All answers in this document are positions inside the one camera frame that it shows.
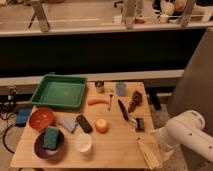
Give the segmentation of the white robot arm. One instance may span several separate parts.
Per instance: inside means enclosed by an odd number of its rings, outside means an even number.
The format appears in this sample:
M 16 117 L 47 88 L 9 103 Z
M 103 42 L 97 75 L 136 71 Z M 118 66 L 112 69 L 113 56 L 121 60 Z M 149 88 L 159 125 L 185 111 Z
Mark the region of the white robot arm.
M 195 110 L 187 110 L 170 118 L 154 135 L 166 152 L 182 144 L 213 163 L 213 137 L 203 131 L 204 127 L 204 117 Z

